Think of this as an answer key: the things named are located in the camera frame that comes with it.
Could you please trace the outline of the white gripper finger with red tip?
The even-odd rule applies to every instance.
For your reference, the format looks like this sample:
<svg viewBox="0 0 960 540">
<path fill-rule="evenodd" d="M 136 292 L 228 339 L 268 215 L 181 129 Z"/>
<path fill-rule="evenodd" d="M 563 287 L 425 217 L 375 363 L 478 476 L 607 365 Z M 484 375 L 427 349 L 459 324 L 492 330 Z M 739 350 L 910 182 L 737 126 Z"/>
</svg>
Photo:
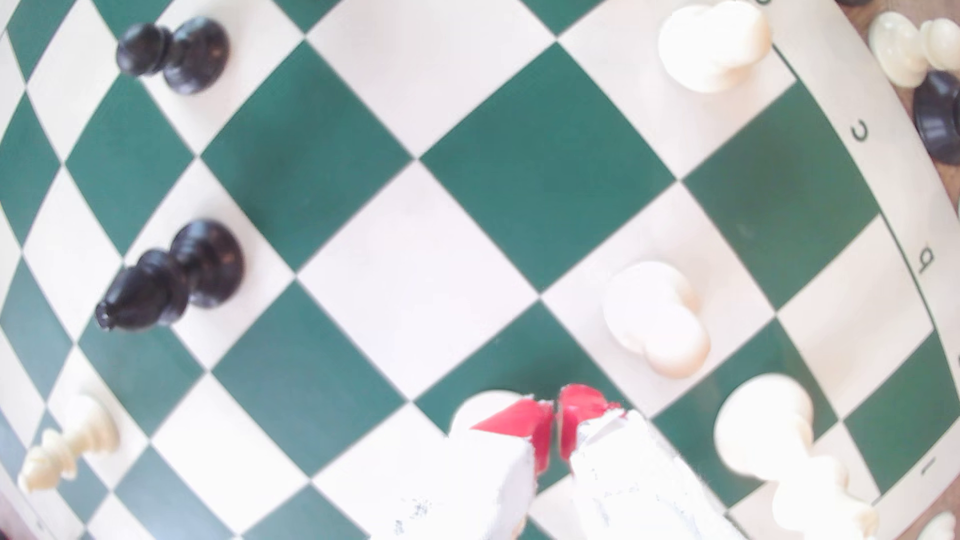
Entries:
<svg viewBox="0 0 960 540">
<path fill-rule="evenodd" d="M 558 435 L 587 538 L 744 539 L 640 411 L 571 383 L 558 393 Z"/>
<path fill-rule="evenodd" d="M 401 484 L 391 539 L 517 539 L 549 466 L 555 402 L 468 398 Z"/>
</svg>

